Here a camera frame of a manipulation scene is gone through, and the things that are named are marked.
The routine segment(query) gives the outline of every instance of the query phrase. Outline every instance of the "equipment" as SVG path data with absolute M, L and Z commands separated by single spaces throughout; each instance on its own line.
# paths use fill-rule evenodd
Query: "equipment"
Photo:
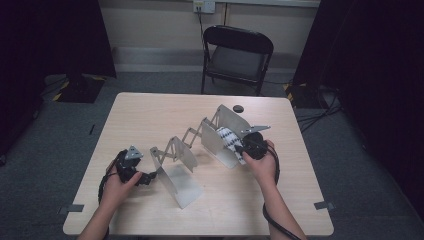
M 135 168 L 140 162 L 143 154 L 140 153 L 134 146 L 131 146 L 128 150 L 123 150 L 118 153 L 116 156 L 116 170 L 118 171 L 119 178 L 123 183 L 127 182 L 136 174 L 138 171 Z M 152 179 L 156 178 L 157 173 L 144 173 L 141 175 L 140 180 L 137 182 L 136 186 L 139 184 L 149 185 Z

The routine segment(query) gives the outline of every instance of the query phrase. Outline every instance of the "person's right hand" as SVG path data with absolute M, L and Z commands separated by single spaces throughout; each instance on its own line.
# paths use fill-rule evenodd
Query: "person's right hand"
M 268 151 L 260 160 L 253 159 L 246 152 L 243 152 L 243 159 L 249 165 L 253 175 L 260 185 L 268 184 L 269 182 L 275 184 L 274 177 L 276 166 L 274 156 L 270 153 L 270 151 L 274 152 L 274 143 L 270 140 L 266 141 L 268 143 Z

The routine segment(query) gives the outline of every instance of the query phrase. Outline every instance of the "chair seat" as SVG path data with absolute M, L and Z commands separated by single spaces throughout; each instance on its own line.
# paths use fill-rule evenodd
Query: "chair seat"
M 263 54 L 217 47 L 207 68 L 208 72 L 212 74 L 260 81 L 264 61 Z

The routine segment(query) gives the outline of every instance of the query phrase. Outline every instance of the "black folding chair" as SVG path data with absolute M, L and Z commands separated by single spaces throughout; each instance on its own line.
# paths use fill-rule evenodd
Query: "black folding chair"
M 240 28 L 216 25 L 203 33 L 204 61 L 202 90 L 205 76 L 256 86 L 259 96 L 268 64 L 274 51 L 272 41 L 265 35 Z M 210 45 L 216 46 L 211 55 Z

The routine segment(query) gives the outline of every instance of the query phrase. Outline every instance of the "small black object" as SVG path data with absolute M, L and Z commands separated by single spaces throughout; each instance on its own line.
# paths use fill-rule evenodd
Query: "small black object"
M 246 135 L 242 140 L 243 146 L 235 146 L 240 154 L 244 151 L 253 159 L 262 159 L 268 151 L 268 143 L 264 141 L 262 134 L 254 132 Z
M 119 152 L 117 156 L 116 161 L 116 169 L 118 171 L 119 178 L 121 179 L 121 182 L 125 183 L 128 182 L 134 174 L 136 174 L 138 171 L 135 168 L 138 163 L 140 162 L 140 158 L 133 158 L 133 159 L 125 159 L 125 156 L 127 154 L 128 150 L 123 150 Z M 153 173 L 143 173 L 140 180 L 135 184 L 138 186 L 139 184 L 143 185 L 149 185 L 150 181 L 156 177 L 156 172 Z
M 241 105 L 235 105 L 233 107 L 233 111 L 236 112 L 236 113 L 242 113 L 244 111 L 244 107 L 241 106 Z

